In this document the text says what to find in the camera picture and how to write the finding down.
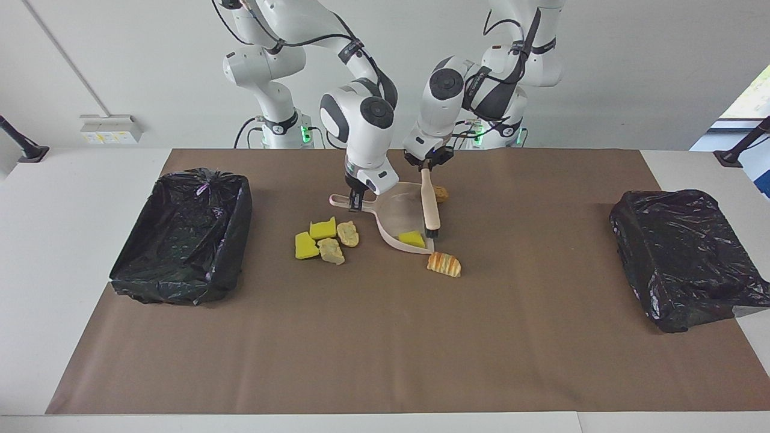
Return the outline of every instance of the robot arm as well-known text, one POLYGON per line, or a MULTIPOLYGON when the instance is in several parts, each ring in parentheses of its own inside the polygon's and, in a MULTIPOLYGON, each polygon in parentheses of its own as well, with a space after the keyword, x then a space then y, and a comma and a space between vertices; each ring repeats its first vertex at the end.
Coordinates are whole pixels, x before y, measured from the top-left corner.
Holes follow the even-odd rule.
MULTIPOLYGON (((350 208, 360 210, 366 190, 381 194, 398 182, 398 175, 387 159, 393 138, 393 110, 398 100, 396 86, 342 18, 317 0, 239 1, 243 5, 243 10, 236 11, 239 33, 261 45, 264 60, 259 60, 267 65, 271 79, 301 70, 304 51, 291 50, 302 50, 305 45, 334 51, 356 77, 323 96, 320 117, 326 131, 347 146, 345 177, 351 188, 350 208), (279 64, 280 73, 276 74, 274 69, 279 64)), ((226 59, 226 63, 235 71, 234 62, 226 59)), ((263 99, 281 107, 279 118, 296 111, 288 89, 274 82, 267 89, 272 93, 263 87, 254 83, 251 87, 260 98, 263 111, 269 108, 265 107, 269 104, 262 103, 263 99)))
MULTIPOLYGON (((276 37, 272 29, 257 25, 239 0, 224 0, 223 6, 233 12, 237 32, 249 44, 228 54, 223 60, 223 69, 231 82, 256 96, 264 117, 266 146, 269 149, 309 147, 312 141, 303 126, 308 126, 310 119, 294 107, 291 91, 274 81, 303 70, 305 50, 287 47, 280 52, 271 52, 276 37)), ((264 21, 259 9, 254 12, 264 21)))
POLYGON ((423 91, 417 123, 403 142, 407 160, 413 165, 436 166, 452 157, 454 149, 445 145, 453 136, 461 109, 487 125, 484 132, 470 137, 484 135, 486 148, 509 146, 527 105, 527 95, 519 85, 549 87, 561 80, 555 38, 565 0, 490 2, 512 17, 493 27, 512 24, 514 41, 489 48, 480 65, 458 57, 438 64, 423 91))

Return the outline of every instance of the green led light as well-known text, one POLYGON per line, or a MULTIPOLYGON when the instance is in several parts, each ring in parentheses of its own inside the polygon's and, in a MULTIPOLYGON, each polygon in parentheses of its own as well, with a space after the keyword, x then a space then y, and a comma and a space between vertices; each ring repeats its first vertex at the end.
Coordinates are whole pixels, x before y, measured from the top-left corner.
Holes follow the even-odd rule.
POLYGON ((308 133, 307 126, 300 126, 300 129, 302 130, 302 141, 310 143, 310 140, 313 139, 313 137, 308 133))
POLYGON ((481 124, 476 126, 476 128, 474 128, 474 135, 475 135, 474 146, 481 147, 481 140, 484 139, 484 136, 481 135, 483 133, 484 133, 484 126, 482 126, 481 124))

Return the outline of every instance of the croissant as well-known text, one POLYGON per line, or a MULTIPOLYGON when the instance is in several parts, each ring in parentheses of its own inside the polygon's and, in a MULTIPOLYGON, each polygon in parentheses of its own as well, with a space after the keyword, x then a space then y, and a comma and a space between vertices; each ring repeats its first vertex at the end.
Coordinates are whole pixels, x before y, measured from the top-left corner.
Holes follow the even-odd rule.
POLYGON ((430 257, 428 257, 428 270, 459 278, 460 261, 455 256, 449 254, 432 253, 430 257))

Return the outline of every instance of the food item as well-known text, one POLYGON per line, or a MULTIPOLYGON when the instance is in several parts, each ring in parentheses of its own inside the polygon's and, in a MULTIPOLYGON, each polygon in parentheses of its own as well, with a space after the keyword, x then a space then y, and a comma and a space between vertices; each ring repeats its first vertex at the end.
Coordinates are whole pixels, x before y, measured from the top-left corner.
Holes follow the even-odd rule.
POLYGON ((428 270, 459 278, 460 261, 455 256, 446 253, 432 253, 428 257, 428 270))
POLYGON ((332 216, 331 220, 321 223, 310 223, 310 237, 314 240, 326 239, 336 236, 336 220, 332 216))
POLYGON ((302 232, 294 237, 294 257, 305 260, 318 254, 316 241, 310 237, 310 233, 302 232))
POLYGON ((340 243, 336 239, 319 240, 318 247, 320 248, 323 261, 337 265, 345 263, 345 256, 342 255, 340 243))
POLYGON ((402 233, 398 235, 398 240, 406 245, 411 245, 412 247, 425 248, 423 235, 418 231, 402 233))
POLYGON ((345 247, 355 247, 358 245, 358 230, 353 221, 337 224, 337 236, 345 247))
POLYGON ((443 186, 434 185, 434 193, 436 193, 436 203, 443 203, 449 200, 449 191, 443 186))

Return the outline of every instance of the dustpan handle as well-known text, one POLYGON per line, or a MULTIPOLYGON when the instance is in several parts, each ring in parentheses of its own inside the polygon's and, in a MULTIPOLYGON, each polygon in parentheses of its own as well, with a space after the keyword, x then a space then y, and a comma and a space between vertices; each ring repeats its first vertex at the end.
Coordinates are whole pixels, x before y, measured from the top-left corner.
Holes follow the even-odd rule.
MULTIPOLYGON (((329 204, 334 207, 341 207, 343 209, 350 209, 350 198, 341 194, 332 194, 329 196, 329 204)), ((362 202, 361 210, 367 213, 374 212, 374 202, 364 200, 362 202)))

